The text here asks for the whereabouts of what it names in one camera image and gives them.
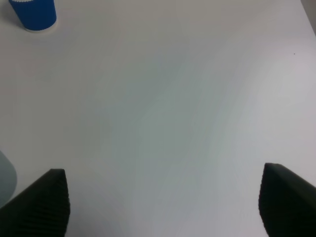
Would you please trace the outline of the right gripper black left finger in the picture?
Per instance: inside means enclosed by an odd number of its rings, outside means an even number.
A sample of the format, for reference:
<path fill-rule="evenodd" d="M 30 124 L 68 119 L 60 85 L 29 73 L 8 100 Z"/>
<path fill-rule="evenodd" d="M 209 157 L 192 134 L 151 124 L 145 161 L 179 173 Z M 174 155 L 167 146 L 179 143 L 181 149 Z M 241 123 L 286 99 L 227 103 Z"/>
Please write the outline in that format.
<path fill-rule="evenodd" d="M 70 213 L 65 170 L 50 169 L 0 209 L 0 235 L 64 237 Z"/>

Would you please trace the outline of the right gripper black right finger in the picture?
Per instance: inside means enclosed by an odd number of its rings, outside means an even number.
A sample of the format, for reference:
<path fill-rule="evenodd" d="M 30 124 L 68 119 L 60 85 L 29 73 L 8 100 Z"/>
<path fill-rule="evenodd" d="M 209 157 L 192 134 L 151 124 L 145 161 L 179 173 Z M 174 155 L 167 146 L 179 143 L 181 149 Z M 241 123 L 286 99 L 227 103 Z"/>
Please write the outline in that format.
<path fill-rule="evenodd" d="M 258 209 L 270 237 L 316 235 L 316 188 L 281 164 L 265 164 Z"/>

